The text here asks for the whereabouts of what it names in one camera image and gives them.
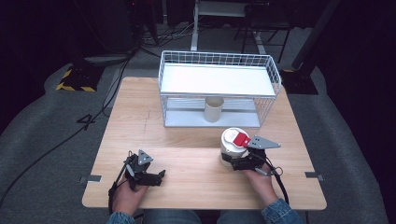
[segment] wire rack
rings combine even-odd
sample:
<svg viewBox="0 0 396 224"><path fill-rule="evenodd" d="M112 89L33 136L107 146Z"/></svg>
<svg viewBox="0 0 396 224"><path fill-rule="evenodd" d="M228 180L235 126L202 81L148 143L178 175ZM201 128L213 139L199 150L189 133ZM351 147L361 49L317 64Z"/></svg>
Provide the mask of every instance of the wire rack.
<svg viewBox="0 0 396 224"><path fill-rule="evenodd" d="M233 80L213 84L228 77ZM254 78L268 79L266 86L258 86ZM238 86L230 87L233 82ZM281 79L269 55L166 50L159 89L165 127L260 128L281 89ZM211 123L203 112L205 98L214 95L224 97L224 106L220 120Z"/></svg>

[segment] paper cup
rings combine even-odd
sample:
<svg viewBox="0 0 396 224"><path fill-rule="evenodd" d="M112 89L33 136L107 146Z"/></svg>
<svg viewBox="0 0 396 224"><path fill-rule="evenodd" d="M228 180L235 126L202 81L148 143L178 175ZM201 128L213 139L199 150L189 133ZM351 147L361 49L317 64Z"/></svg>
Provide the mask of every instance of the paper cup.
<svg viewBox="0 0 396 224"><path fill-rule="evenodd" d="M205 98L204 118L209 122L216 122L220 119L221 109L224 99L220 96L208 96Z"/></svg>

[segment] denim sleeve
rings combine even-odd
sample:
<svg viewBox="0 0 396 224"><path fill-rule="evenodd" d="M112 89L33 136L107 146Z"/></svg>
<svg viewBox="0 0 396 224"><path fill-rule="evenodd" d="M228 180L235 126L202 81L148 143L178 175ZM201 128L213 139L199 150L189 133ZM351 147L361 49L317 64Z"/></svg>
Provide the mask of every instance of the denim sleeve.
<svg viewBox="0 0 396 224"><path fill-rule="evenodd" d="M265 222L267 224L282 224L282 223L301 223L298 213L290 208L290 206L283 200L278 199L271 203L268 207L262 210Z"/></svg>
<svg viewBox="0 0 396 224"><path fill-rule="evenodd" d="M134 219L128 214L115 212L111 214L107 224L134 224Z"/></svg>

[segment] wooden table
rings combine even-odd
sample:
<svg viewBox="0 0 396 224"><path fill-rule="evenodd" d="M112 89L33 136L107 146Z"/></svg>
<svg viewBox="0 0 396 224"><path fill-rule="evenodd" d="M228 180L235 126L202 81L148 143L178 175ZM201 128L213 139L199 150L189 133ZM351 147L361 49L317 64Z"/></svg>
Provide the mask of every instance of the wooden table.
<svg viewBox="0 0 396 224"><path fill-rule="evenodd" d="M120 86L111 117L99 148L92 175L101 182L89 182L82 202L87 207L107 207L107 191L117 178L128 151L141 148L154 161L149 173L166 174L160 187L150 187L141 208L261 209L247 178L219 161L223 128L164 128L158 79L126 77ZM326 200L316 178L296 119L284 90L278 95L260 129L244 129L281 144L267 149L289 194L290 206L301 210L322 210ZM276 194L283 197L273 181Z"/></svg>

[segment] chair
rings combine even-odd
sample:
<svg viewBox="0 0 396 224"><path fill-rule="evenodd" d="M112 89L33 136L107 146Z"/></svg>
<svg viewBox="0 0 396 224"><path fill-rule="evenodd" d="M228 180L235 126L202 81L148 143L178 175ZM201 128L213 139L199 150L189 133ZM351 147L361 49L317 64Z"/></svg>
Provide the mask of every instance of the chair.
<svg viewBox="0 0 396 224"><path fill-rule="evenodd" d="M258 35L263 31L273 32L270 38L263 45L282 46L282 50L280 51L280 55L277 60L277 62L280 63L290 33L288 17L280 6L273 4L271 1L252 1L250 4L245 6L245 19L242 26L245 26L245 33L241 53L244 53L245 51L248 31L257 32ZM239 27L234 39L237 38L242 26ZM269 43L278 31L287 31L283 44Z"/></svg>

